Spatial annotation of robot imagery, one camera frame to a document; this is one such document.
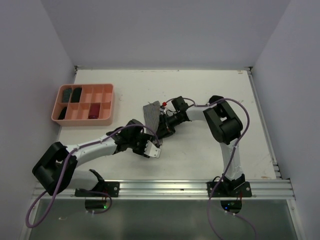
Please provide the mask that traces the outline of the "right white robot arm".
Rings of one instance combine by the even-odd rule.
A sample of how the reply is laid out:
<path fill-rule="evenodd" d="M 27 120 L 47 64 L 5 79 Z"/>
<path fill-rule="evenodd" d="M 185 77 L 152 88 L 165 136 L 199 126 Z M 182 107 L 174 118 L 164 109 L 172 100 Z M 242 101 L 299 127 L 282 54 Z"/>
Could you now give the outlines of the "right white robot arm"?
<path fill-rule="evenodd" d="M 243 124 L 225 98 L 213 95 L 205 105 L 188 105 L 182 96 L 170 100 L 175 112 L 168 116 L 162 113 L 156 134 L 159 139 L 172 136 L 175 127 L 192 121 L 207 123 L 213 138 L 220 144 L 223 158 L 223 192 L 227 196 L 235 196 L 245 181 L 238 150 L 241 133 L 245 133 Z"/>

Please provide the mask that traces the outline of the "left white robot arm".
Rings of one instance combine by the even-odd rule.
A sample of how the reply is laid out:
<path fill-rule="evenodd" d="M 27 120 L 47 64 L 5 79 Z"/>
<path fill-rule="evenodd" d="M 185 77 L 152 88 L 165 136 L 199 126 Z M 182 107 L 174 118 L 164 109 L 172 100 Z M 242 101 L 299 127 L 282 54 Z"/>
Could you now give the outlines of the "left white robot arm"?
<path fill-rule="evenodd" d="M 32 174 L 52 197 L 66 189 L 99 196 L 107 188 L 104 178 L 94 169 L 81 171 L 77 168 L 100 157 L 113 156 L 127 149 L 145 158 L 157 158 L 161 143 L 154 131 L 144 132 L 147 128 L 132 119 L 126 126 L 118 127 L 85 143 L 63 145 L 57 141 L 35 164 Z"/>

